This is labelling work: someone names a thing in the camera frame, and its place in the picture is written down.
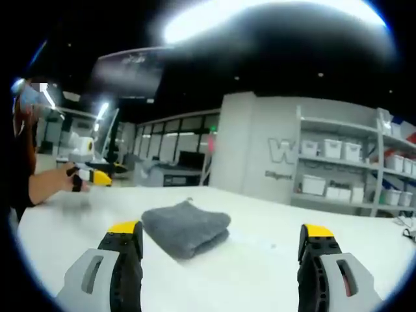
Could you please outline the person's left hand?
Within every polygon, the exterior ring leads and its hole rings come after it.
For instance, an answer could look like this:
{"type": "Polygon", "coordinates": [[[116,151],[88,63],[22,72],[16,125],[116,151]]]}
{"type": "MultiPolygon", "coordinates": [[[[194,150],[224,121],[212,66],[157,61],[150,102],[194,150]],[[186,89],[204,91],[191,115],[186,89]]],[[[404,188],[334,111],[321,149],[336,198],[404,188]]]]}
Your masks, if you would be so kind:
{"type": "Polygon", "coordinates": [[[62,166],[51,171],[50,184],[53,193],[58,191],[73,191],[75,186],[75,176],[79,169],[72,162],[67,162],[62,166]]]}

